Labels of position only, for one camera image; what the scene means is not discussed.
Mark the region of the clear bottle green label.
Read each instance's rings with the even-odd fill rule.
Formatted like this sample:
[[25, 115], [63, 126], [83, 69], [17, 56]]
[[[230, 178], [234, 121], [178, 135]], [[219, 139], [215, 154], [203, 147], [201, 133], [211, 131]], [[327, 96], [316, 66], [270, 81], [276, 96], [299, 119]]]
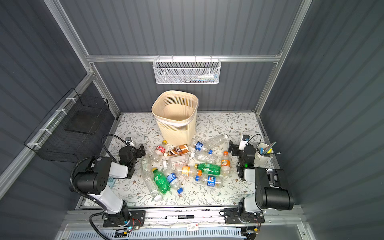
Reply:
[[141, 167], [142, 173], [149, 172], [150, 166], [151, 166], [151, 164], [150, 164], [149, 159], [147, 157], [143, 158], [142, 159], [142, 167]]

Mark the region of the orange label bottle orange cap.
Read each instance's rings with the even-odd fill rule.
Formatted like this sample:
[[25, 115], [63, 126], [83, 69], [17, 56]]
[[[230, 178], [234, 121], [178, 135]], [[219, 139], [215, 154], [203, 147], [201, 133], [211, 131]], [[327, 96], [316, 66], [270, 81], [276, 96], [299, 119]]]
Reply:
[[231, 173], [230, 156], [227, 151], [224, 151], [221, 158], [221, 175], [224, 177], [228, 177], [230, 173]]

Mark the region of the green bottle orange cap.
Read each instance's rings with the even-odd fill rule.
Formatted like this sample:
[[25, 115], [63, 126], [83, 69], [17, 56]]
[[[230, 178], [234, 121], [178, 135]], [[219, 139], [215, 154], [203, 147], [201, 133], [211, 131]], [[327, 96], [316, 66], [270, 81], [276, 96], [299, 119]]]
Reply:
[[214, 164], [202, 163], [195, 164], [195, 167], [202, 172], [202, 174], [219, 176], [221, 173], [221, 167]]

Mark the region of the Pepsi label clear bottle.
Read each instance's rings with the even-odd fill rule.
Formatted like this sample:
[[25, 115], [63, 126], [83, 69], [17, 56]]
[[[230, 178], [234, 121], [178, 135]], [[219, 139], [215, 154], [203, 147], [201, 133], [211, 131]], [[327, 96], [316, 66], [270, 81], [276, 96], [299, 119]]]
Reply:
[[223, 187], [223, 180], [220, 176], [214, 176], [214, 175], [195, 176], [195, 181], [203, 187], [210, 187], [210, 188]]

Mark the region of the clear bottle pink label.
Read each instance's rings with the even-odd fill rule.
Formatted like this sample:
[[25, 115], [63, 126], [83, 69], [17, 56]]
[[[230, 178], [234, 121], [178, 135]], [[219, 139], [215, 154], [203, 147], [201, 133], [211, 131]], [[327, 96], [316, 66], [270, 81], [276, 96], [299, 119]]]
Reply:
[[165, 169], [168, 169], [168, 168], [174, 169], [177, 166], [186, 166], [188, 164], [189, 164], [188, 154], [167, 157], [163, 162]]

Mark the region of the brown Nescafe bottle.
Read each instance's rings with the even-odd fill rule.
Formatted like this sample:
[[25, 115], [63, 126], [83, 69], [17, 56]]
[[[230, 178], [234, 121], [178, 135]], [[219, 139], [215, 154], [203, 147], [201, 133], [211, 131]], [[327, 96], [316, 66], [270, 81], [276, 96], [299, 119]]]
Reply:
[[188, 152], [189, 152], [188, 145], [183, 144], [183, 145], [176, 146], [176, 147], [170, 149], [169, 151], [166, 151], [164, 153], [164, 156], [165, 157], [180, 156], [180, 155], [187, 154]]

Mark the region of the clear bottle blue label cap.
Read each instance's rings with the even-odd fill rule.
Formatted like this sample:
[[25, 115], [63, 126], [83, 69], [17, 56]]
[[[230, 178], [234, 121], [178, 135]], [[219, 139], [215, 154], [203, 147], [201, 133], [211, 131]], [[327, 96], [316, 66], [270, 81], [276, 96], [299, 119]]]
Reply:
[[181, 181], [175, 174], [175, 171], [172, 168], [167, 168], [165, 170], [165, 176], [173, 190], [176, 190], [178, 194], [181, 194], [184, 190], [182, 188]]

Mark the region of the green Sprite bottle yellow cap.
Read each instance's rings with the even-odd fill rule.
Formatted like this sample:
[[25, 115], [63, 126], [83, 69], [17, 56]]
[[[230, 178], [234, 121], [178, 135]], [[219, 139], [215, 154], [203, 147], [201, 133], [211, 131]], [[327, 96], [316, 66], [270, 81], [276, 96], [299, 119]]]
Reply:
[[159, 171], [157, 168], [153, 168], [152, 172], [154, 175], [154, 182], [158, 186], [159, 191], [162, 194], [166, 194], [171, 189], [171, 185], [168, 182], [166, 176], [163, 174], [163, 172]]

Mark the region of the clear crushed bottle white cap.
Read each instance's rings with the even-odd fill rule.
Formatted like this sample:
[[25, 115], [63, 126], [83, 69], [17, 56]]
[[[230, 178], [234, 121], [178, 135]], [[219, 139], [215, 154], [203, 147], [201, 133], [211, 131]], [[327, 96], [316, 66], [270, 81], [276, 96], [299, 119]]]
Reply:
[[150, 195], [154, 199], [155, 202], [159, 202], [163, 199], [156, 183], [154, 182], [152, 175], [149, 172], [143, 173], [144, 182], [150, 192]]

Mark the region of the orange label clear bottle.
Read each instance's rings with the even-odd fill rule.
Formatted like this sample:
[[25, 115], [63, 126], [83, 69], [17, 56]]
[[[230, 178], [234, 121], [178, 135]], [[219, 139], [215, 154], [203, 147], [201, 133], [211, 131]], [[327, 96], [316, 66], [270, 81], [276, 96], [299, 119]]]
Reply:
[[176, 173], [183, 177], [195, 177], [198, 175], [198, 170], [194, 166], [176, 166]]

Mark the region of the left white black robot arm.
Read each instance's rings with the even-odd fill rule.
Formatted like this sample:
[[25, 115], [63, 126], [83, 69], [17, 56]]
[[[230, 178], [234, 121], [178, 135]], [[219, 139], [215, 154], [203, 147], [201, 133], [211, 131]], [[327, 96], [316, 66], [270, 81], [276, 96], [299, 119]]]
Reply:
[[103, 208], [105, 227], [131, 224], [132, 216], [127, 203], [117, 197], [108, 186], [108, 179], [131, 179], [137, 159], [146, 155], [144, 145], [137, 149], [127, 145], [119, 151], [119, 162], [112, 157], [90, 157], [78, 162], [71, 171], [73, 192], [95, 202]]

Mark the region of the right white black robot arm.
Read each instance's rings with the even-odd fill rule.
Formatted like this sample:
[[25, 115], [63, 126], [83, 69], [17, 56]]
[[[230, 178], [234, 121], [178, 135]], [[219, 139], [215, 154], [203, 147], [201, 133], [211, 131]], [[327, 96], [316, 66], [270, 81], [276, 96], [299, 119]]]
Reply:
[[225, 209], [224, 216], [227, 224], [264, 222], [263, 212], [268, 209], [290, 211], [294, 208], [294, 197], [289, 190], [285, 172], [281, 169], [266, 169], [255, 166], [257, 157], [276, 155], [273, 147], [276, 143], [257, 148], [248, 141], [242, 140], [239, 145], [232, 141], [228, 152], [238, 157], [237, 173], [241, 180], [255, 184], [254, 193], [242, 198], [234, 209]]

